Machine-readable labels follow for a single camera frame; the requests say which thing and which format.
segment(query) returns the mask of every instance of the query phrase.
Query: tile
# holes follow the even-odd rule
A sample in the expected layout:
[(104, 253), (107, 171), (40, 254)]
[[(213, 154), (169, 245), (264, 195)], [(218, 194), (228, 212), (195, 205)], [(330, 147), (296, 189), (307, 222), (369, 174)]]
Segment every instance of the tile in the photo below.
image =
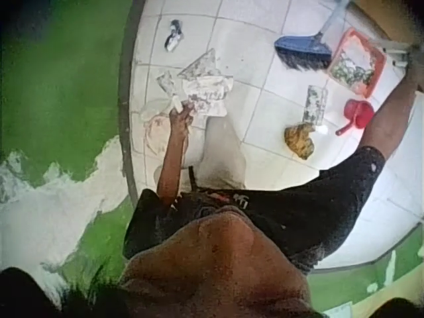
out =
[(309, 85), (325, 87), (327, 80), (328, 76), (322, 71), (289, 70), (275, 55), (264, 89), (304, 107)]
[(372, 188), (370, 198), (387, 200), (392, 195), (392, 189), (396, 182), (396, 175), (388, 167), (385, 167)]
[(374, 109), (375, 112), (377, 112), (377, 110), (380, 109), (380, 107), (383, 105), (383, 103), (381, 101), (378, 101), (377, 99), (375, 99), (374, 97), (369, 97), (367, 99), (367, 101), (372, 105), (372, 108)]
[(317, 178), (319, 171), (304, 164), (291, 160), (283, 172), (281, 180), (277, 183), (280, 189), (296, 187), (306, 184)]
[(159, 17), (142, 16), (138, 26), (135, 42), (134, 59), (139, 64), (149, 64), (152, 53), (153, 40)]
[(417, 217), (389, 201), (373, 201), (362, 210), (359, 217), (372, 223), (374, 234), (380, 236), (373, 244), (380, 243), (384, 252), (391, 249), (417, 224)]
[(147, 93), (146, 93), (146, 101), (154, 101), (157, 99), (166, 99), (170, 102), (170, 98), (165, 93), (165, 91), (159, 86), (158, 81), (156, 80), (159, 76), (169, 71), (174, 79), (176, 90), (178, 92), (178, 96), (183, 101), (187, 99), (187, 95), (184, 93), (182, 87), (182, 80), (177, 77), (177, 75), (181, 72), (181, 69), (178, 68), (167, 68), (162, 66), (151, 66), (148, 74), (148, 84), (147, 84)]
[[(182, 22), (184, 37), (173, 52), (164, 48), (164, 43), (170, 35), (170, 23), (177, 19)], [(159, 20), (158, 30), (153, 45), (151, 63), (160, 66), (184, 68), (206, 52), (214, 19), (193, 15), (166, 15)]]
[(350, 135), (359, 142), (364, 134), (364, 129), (352, 128), (351, 130), (352, 132)]
[(303, 107), (262, 91), (244, 141), (291, 158), (293, 152), (284, 142), (284, 129), (300, 123), (302, 116)]
[(164, 161), (150, 156), (144, 157), (146, 160), (146, 184), (149, 187), (156, 187), (156, 182), (154, 181), (154, 173), (156, 169), (163, 164)]
[(217, 67), (235, 80), (264, 85), (276, 34), (242, 22), (217, 19), (210, 48), (216, 50)]
[(259, 95), (260, 89), (235, 81), (233, 90), (225, 99), (228, 116), (240, 140), (247, 132)]
[(407, 214), (424, 218), (422, 196), (415, 196), (411, 188), (399, 178), (390, 188), (386, 201), (402, 209)]
[(246, 158), (246, 188), (280, 189), (278, 183), (290, 160), (245, 143), (241, 150)]
[(192, 127), (188, 135), (188, 146), (184, 155), (183, 168), (194, 166), (201, 162), (205, 147), (205, 131)]
[(144, 122), (139, 113), (130, 113), (131, 118), (131, 150), (144, 154)]
[(348, 157), (350, 157), (354, 151), (358, 148), (359, 140), (356, 140), (352, 136), (346, 140), (339, 154), (335, 158), (333, 162), (333, 167), (337, 166), (341, 162), (345, 161)]
[(423, 107), (415, 108), (405, 136), (387, 166), (420, 201), (423, 197)]
[(297, 155), (293, 156), (293, 159), (297, 162), (301, 162), (302, 164), (318, 170), (331, 168), (333, 162), (338, 158), (343, 146), (350, 139), (349, 132), (346, 132), (342, 136), (336, 136), (335, 132), (338, 127), (327, 121), (323, 121), (323, 124), (328, 127), (328, 134), (313, 132), (309, 135), (315, 145), (313, 154), (307, 160), (303, 160)]
[(144, 106), (148, 66), (135, 65), (132, 68), (130, 110), (140, 111)]
[(324, 7), (329, 8), (331, 10), (333, 10), (337, 6), (337, 3), (339, 2), (339, 0), (315, 0), (315, 1), (317, 1)]
[(162, 14), (209, 15), (216, 17), (220, 3), (221, 0), (165, 0)]
[[(283, 35), (311, 36), (319, 32), (332, 10), (315, 0), (295, 0), (291, 2)], [(327, 43), (332, 51), (337, 49), (343, 35), (345, 13), (342, 13), (324, 34), (322, 41)]]
[(328, 91), (328, 96), (324, 119), (341, 128), (349, 122), (349, 120), (344, 116), (344, 109), (347, 101), (349, 99), (362, 101), (364, 98), (361, 95), (355, 94), (353, 91), (339, 84), (332, 78), (328, 80), (325, 88)]
[(144, 155), (132, 152), (131, 157), (132, 170), (134, 171), (137, 194), (140, 195), (141, 191), (146, 188), (146, 170), (144, 169)]
[(399, 82), (400, 79), (394, 71), (391, 59), (388, 58), (380, 79), (372, 92), (372, 97), (383, 103)]
[(142, 15), (160, 15), (165, 0), (146, 0)]
[(358, 219), (342, 246), (315, 268), (336, 268), (371, 262), (387, 251), (384, 239), (376, 235), (371, 222)]
[(280, 32), (290, 0), (223, 0), (218, 17)]

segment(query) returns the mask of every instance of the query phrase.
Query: leg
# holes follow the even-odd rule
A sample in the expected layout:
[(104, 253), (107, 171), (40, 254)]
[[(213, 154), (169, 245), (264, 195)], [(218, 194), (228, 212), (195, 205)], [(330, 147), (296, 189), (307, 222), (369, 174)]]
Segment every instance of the leg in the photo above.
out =
[(195, 166), (200, 187), (244, 189), (246, 160), (228, 117), (208, 119), (203, 160)]

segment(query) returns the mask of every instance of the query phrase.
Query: peeling paint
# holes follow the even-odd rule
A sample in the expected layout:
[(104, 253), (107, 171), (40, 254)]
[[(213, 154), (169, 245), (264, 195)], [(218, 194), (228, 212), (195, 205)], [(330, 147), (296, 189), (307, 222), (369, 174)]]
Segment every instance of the peeling paint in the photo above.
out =
[(386, 268), (386, 280), (384, 281), (384, 285), (387, 287), (393, 283), (393, 279), (395, 277), (395, 269), (396, 269), (396, 251), (392, 251), (392, 256), (390, 257), (389, 264)]
[(367, 293), (375, 293), (376, 291), (378, 291), (378, 284), (377, 283), (372, 283), (372, 284), (368, 285), (368, 287), (366, 288)]
[(417, 255), (424, 258), (424, 245), (418, 250)]
[(57, 163), (44, 174), (45, 184), (32, 187), (13, 171), (9, 160), (0, 165), (1, 267), (19, 267), (41, 285), (56, 280), (46, 264), (59, 266), (77, 247), (87, 224), (97, 213), (114, 210), (127, 196), (118, 136), (95, 159), (94, 171), (83, 182), (61, 172)]

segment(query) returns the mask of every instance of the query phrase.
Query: floor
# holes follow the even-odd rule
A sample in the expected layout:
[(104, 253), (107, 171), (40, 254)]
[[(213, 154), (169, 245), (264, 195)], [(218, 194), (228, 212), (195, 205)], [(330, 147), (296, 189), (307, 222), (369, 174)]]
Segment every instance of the floor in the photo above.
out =
[[(140, 115), (147, 103), (163, 103), (167, 98), (156, 78), (166, 70), (177, 74), (210, 48), (216, 50), (217, 67), (235, 79), (225, 105), (242, 142), (248, 188), (284, 189), (304, 184), (317, 177), (319, 170), (352, 154), (362, 131), (353, 130), (342, 137), (336, 137), (334, 132), (347, 122), (343, 117), (346, 101), (361, 97), (338, 85), (325, 72), (285, 69), (273, 48), (275, 39), (282, 34), (317, 32), (334, 6), (332, 0), (147, 0), (134, 50), (130, 102), (132, 159), (138, 191), (155, 187), (153, 172), (162, 163), (143, 144), (144, 121)], [(168, 53), (164, 41), (173, 19), (182, 21), (184, 39)], [(334, 50), (350, 27), (370, 38), (381, 35), (369, 21), (349, 10), (331, 26), (324, 41)], [(388, 57), (382, 77), (368, 99), (375, 110), (402, 76)], [(324, 116), (329, 133), (313, 134), (315, 152), (304, 161), (287, 148), (282, 133), (286, 126), (301, 121), (308, 85), (329, 91)], [(422, 95), (416, 104), (419, 107), (414, 107), (407, 134), (378, 179), (353, 232), (318, 268), (374, 260), (423, 217)], [(201, 149), (204, 128), (205, 119), (196, 118), (190, 140), (196, 149)]]

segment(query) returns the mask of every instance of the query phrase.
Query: trash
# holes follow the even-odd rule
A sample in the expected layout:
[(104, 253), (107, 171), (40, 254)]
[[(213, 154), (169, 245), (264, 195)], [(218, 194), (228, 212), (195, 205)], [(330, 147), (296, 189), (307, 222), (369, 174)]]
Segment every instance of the trash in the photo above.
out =
[(170, 71), (166, 71), (161, 76), (157, 77), (156, 81), (158, 82), (159, 86), (165, 91), (165, 93), (168, 94), (169, 97), (171, 97), (172, 104), (177, 110), (177, 112), (181, 113), (183, 110), (183, 106), (181, 104), (180, 98), (178, 97), (175, 82), (172, 78)]
[[(227, 115), (224, 99), (233, 89), (232, 76), (222, 76), (215, 65), (215, 50), (212, 48), (177, 76), (182, 80), (182, 88), (188, 101), (194, 105), (192, 115), (224, 117)], [(159, 86), (171, 97), (178, 112), (182, 111), (180, 95), (169, 71), (156, 78)]]
[(303, 123), (294, 127), (286, 128), (284, 131), (284, 141), (287, 146), (301, 159), (307, 160), (315, 150), (309, 133), (315, 131), (312, 124)]
[(200, 115), (224, 117), (224, 98), (233, 89), (231, 76), (202, 76), (192, 81), (183, 79), (183, 90)]
[(321, 126), (323, 123), (325, 106), (327, 104), (327, 90), (318, 86), (310, 85), (307, 89), (305, 110), (303, 111), (303, 123)]
[(215, 49), (212, 48), (182, 70), (177, 76), (187, 81), (195, 80), (201, 76), (219, 76), (221, 72), (217, 69), (215, 64)]
[(171, 35), (165, 41), (165, 49), (168, 52), (172, 52), (183, 37), (181, 24), (179, 20), (171, 21)]

